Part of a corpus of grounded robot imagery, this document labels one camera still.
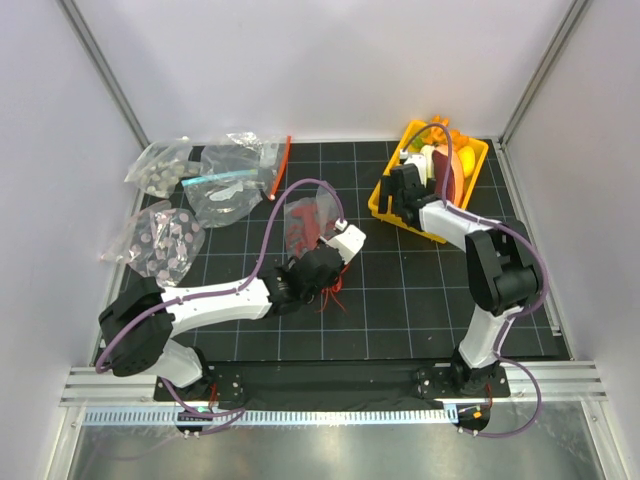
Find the red toy lobster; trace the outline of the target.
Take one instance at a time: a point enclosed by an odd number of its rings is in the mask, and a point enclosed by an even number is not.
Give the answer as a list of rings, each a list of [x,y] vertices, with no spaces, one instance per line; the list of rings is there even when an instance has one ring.
[[[287,272],[294,291],[306,303],[320,299],[316,313],[323,313],[330,299],[346,311],[336,295],[342,289],[349,263],[338,260],[338,253],[327,245],[338,234],[338,220],[337,205],[330,195],[304,197],[284,207]]]

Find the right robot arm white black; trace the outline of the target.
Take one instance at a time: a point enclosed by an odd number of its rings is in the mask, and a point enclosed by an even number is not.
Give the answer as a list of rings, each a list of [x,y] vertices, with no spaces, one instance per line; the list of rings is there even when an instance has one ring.
[[[546,273],[539,254],[515,226],[454,206],[422,181],[414,164],[380,179],[378,211],[445,239],[465,253],[468,287],[475,302],[463,340],[451,358],[449,382],[456,393],[477,395],[496,374],[501,348],[515,319],[543,300]]]

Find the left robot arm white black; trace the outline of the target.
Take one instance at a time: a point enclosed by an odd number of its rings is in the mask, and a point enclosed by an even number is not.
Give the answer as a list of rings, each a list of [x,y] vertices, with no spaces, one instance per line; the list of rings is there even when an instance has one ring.
[[[356,255],[331,240],[282,266],[225,284],[164,289],[145,279],[100,314],[106,346],[96,372],[152,374],[188,399],[200,400],[212,386],[207,360],[177,336],[209,325],[296,312],[335,286]]]

